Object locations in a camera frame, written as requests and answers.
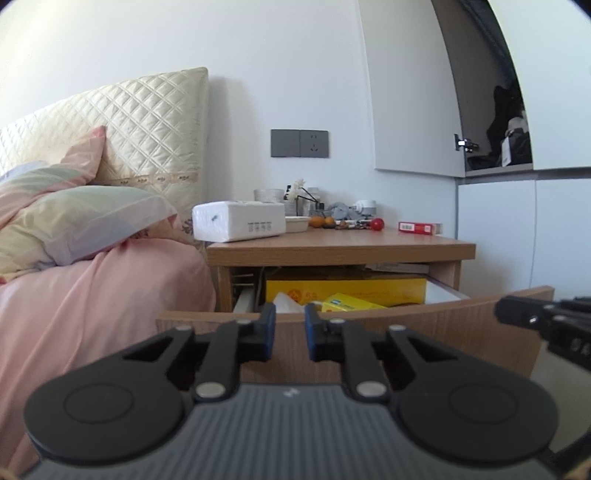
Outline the yellow medicine box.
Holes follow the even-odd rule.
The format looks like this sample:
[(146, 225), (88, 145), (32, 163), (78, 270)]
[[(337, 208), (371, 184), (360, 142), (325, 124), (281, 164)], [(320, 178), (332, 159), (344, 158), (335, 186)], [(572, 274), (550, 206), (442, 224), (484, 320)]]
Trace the yellow medicine box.
[(322, 312), (353, 312), (385, 309), (384, 306), (346, 294), (335, 294), (322, 301)]

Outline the large yellow box in drawer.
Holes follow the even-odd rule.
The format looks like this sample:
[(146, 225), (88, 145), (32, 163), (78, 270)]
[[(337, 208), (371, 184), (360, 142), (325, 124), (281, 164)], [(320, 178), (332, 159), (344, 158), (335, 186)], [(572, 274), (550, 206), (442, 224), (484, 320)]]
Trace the large yellow box in drawer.
[(304, 305), (324, 301), (332, 295), (344, 294), (370, 303), (393, 307), (402, 304), (422, 304), (426, 298), (427, 279), (424, 277), (376, 277), (348, 279), (266, 279), (266, 302), (277, 294)]

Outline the dark clothes in wardrobe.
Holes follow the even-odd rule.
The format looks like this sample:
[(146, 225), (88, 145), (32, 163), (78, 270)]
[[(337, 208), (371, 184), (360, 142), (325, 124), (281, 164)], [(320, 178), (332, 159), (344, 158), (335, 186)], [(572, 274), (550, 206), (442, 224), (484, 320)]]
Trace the dark clothes in wardrobe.
[(491, 150), (467, 159), (471, 171), (533, 163), (531, 136), (517, 80), (508, 88), (496, 86), (494, 119), (486, 131)]

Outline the metal door hinge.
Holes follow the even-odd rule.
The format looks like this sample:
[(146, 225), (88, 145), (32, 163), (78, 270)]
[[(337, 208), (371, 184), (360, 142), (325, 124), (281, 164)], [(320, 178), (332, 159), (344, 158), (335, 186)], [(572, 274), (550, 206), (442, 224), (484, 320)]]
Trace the metal door hinge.
[(473, 153), (480, 150), (480, 145), (469, 138), (461, 138), (458, 134), (454, 135), (455, 149), (464, 150), (466, 153)]

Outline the pastel striped pillow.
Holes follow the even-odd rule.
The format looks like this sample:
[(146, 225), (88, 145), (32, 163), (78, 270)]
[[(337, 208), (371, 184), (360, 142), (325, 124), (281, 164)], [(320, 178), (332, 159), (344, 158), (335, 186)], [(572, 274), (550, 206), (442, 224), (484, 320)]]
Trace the pastel striped pillow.
[(106, 144), (103, 126), (60, 162), (33, 161), (1, 177), (1, 282), (90, 259), (132, 237), (178, 239), (176, 209), (126, 186), (93, 185)]

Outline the key bunch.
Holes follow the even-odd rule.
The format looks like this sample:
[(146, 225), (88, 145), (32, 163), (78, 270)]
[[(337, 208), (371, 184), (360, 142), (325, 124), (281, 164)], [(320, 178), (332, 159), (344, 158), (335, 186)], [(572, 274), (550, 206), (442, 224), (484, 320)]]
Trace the key bunch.
[(369, 219), (348, 219), (335, 222), (335, 227), (339, 230), (370, 230), (371, 224)]

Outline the white tissue pack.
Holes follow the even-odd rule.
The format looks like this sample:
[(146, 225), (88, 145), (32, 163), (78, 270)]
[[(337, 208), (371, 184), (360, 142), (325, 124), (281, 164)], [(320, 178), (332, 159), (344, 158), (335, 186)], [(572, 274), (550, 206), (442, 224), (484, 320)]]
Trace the white tissue pack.
[(195, 239), (228, 243), (283, 235), (287, 232), (282, 203), (217, 201), (192, 208)]

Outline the white plug adapter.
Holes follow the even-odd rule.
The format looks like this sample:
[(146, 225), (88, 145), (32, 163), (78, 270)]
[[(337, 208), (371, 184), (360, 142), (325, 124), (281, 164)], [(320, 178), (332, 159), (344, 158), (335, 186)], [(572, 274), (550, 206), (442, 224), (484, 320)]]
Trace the white plug adapter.
[(377, 216), (377, 203), (375, 200), (358, 200), (353, 204), (356, 215), (363, 219), (375, 218)]

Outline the orange fruit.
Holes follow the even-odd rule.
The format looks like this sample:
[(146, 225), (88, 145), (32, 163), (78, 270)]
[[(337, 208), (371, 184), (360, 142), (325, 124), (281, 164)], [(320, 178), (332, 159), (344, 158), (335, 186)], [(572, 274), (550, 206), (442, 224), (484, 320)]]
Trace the orange fruit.
[(310, 219), (310, 226), (313, 228), (334, 229), (335, 219), (332, 217), (314, 216)]

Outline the white pill bottle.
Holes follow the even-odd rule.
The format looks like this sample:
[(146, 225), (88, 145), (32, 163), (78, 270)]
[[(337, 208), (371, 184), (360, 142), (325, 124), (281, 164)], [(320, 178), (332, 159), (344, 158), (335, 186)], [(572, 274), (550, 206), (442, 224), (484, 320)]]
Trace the white pill bottle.
[(308, 207), (307, 215), (312, 217), (318, 213), (318, 204), (322, 202), (322, 191), (318, 187), (307, 187), (308, 191)]

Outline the beige shallow dish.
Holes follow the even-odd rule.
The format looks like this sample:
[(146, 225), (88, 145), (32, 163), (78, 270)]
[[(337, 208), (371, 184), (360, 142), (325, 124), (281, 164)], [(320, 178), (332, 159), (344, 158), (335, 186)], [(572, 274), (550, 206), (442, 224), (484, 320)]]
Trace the beige shallow dish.
[(287, 216), (286, 217), (286, 232), (287, 233), (303, 233), (310, 227), (311, 218), (307, 216)]

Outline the white wardrobe door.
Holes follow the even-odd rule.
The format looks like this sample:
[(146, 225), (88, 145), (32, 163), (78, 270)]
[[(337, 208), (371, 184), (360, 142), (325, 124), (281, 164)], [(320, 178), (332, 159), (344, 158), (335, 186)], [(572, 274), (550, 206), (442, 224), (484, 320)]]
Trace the white wardrobe door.
[(454, 78), (430, 1), (360, 1), (376, 168), (462, 178)]

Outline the clear glass cup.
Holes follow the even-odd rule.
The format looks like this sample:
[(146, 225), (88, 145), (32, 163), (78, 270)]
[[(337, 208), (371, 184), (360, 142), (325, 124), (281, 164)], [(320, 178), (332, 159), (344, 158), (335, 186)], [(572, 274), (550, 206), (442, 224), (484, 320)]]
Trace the clear glass cup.
[(280, 204), (285, 193), (283, 189), (256, 189), (253, 191), (253, 199), (256, 202)]

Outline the white flower diffuser bottle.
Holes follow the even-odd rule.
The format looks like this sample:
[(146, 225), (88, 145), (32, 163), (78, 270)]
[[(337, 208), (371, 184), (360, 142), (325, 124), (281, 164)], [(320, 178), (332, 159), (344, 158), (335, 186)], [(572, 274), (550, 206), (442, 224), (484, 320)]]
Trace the white flower diffuser bottle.
[(304, 179), (297, 179), (293, 184), (287, 185), (283, 197), (283, 205), (287, 216), (308, 216), (308, 191)]

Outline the grey wall socket panel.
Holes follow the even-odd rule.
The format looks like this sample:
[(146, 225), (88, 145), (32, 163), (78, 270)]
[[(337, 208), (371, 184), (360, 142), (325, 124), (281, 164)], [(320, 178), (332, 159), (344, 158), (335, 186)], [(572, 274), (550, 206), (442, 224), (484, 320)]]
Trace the grey wall socket panel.
[(329, 132), (325, 130), (270, 130), (273, 158), (329, 158)]

